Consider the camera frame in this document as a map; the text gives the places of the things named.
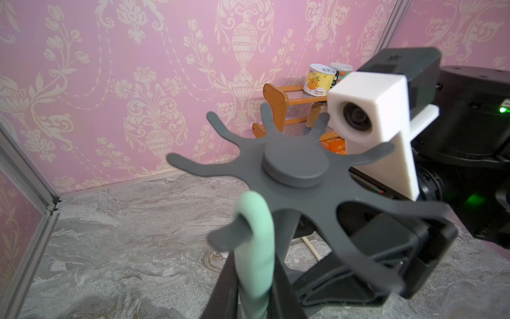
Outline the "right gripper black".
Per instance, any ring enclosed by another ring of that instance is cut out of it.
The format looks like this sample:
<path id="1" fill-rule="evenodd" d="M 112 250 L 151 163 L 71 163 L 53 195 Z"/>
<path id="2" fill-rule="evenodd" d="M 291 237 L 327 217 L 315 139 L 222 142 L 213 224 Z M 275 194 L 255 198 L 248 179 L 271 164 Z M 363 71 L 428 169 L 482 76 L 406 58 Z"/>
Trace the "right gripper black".
<path id="1" fill-rule="evenodd" d="M 366 190 L 394 200 L 412 201 L 358 169 L 350 177 Z M 341 228 L 353 244 L 372 261 L 397 274 L 405 286 L 396 292 L 412 297 L 425 283 L 458 234 L 444 219 L 394 216 L 359 202 L 345 202 L 337 208 Z M 325 304 L 381 304 L 391 292 L 380 291 L 360 279 L 332 251 L 300 275 L 292 284 L 303 307 Z"/>

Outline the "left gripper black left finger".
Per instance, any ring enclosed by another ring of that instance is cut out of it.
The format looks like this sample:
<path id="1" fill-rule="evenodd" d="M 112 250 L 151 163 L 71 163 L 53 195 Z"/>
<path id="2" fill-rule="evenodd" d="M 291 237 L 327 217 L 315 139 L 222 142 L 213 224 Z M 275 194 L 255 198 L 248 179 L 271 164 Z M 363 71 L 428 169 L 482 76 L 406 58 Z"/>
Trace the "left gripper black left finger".
<path id="1" fill-rule="evenodd" d="M 212 295 L 200 319 L 238 318 L 239 280 L 234 253 L 229 253 Z"/>

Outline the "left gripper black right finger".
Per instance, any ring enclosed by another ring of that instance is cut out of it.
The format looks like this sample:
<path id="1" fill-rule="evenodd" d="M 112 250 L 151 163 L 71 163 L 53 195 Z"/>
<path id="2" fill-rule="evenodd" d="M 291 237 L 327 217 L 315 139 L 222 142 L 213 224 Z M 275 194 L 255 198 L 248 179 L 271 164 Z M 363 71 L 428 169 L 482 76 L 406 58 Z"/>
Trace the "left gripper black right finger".
<path id="1" fill-rule="evenodd" d="M 307 319 L 285 273 L 282 262 L 275 256 L 273 283 L 270 289 L 269 319 Z"/>

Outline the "grey spoon mint handle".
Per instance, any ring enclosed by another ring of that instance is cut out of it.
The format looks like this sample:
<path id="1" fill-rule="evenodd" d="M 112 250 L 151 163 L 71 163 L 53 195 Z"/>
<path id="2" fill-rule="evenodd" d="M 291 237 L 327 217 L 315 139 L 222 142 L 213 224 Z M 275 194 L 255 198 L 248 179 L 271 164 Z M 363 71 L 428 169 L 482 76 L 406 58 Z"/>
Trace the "grey spoon mint handle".
<path id="1" fill-rule="evenodd" d="M 263 196 L 247 191 L 238 198 L 234 217 L 243 217 L 252 231 L 248 240 L 234 249 L 243 318 L 264 318 L 275 264 L 272 214 Z"/>

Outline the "grey utensil rack stand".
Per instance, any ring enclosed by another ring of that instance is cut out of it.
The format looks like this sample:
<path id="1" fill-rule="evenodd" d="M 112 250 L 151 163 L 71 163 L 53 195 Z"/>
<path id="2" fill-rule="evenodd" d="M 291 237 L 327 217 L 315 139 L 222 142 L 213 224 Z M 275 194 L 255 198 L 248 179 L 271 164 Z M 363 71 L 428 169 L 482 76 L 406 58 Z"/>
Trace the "grey utensil rack stand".
<path id="1" fill-rule="evenodd" d="M 305 215 L 322 234 L 337 258 L 360 279 L 384 292 L 400 292 L 403 280 L 369 257 L 349 239 L 337 219 L 337 208 L 345 202 L 359 202 L 385 213 L 422 219 L 441 220 L 450 206 L 441 202 L 394 200 L 366 190 L 349 174 L 353 166 L 374 163 L 394 151 L 384 142 L 355 155 L 339 155 L 326 150 L 320 137 L 329 121 L 322 114 L 316 126 L 305 136 L 288 136 L 276 128 L 272 109 L 261 107 L 266 135 L 243 138 L 229 131 L 213 112 L 207 119 L 216 132 L 240 148 L 231 162 L 203 165 L 179 154 L 168 154 L 174 167 L 201 177 L 232 176 L 245 182 L 266 200 L 272 213 L 297 211 Z"/>

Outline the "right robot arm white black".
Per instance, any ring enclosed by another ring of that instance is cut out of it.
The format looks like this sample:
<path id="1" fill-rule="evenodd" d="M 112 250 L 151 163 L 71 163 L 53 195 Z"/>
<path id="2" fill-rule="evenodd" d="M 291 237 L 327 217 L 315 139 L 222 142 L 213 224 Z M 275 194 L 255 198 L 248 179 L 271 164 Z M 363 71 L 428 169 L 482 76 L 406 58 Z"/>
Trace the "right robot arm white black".
<path id="1" fill-rule="evenodd" d="M 413 141 L 422 201 L 446 202 L 476 239 L 509 248 L 509 73 L 474 66 L 441 69 L 439 117 Z M 458 234 L 449 221 L 391 217 L 344 203 L 337 218 L 361 249 L 405 281 L 409 299 Z"/>

